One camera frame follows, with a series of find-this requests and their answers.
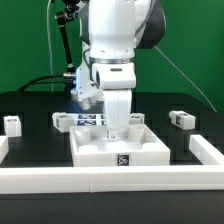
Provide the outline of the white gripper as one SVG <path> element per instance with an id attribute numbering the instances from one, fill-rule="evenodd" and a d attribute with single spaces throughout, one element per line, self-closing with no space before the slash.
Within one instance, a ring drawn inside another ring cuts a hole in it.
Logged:
<path id="1" fill-rule="evenodd" d="M 126 131 L 132 103 L 132 89 L 136 86 L 134 64 L 92 65 L 92 78 L 103 92 L 107 138 L 117 140 L 118 132 Z"/>

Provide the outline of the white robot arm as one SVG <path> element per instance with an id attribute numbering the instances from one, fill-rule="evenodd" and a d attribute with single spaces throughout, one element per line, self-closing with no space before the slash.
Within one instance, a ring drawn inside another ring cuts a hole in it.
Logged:
<path id="1" fill-rule="evenodd" d="M 115 141 L 129 126 L 135 50 L 157 45 L 165 15 L 160 0 L 90 0 L 80 17 L 83 61 L 71 93 L 84 110 L 104 102 L 107 137 Z"/>

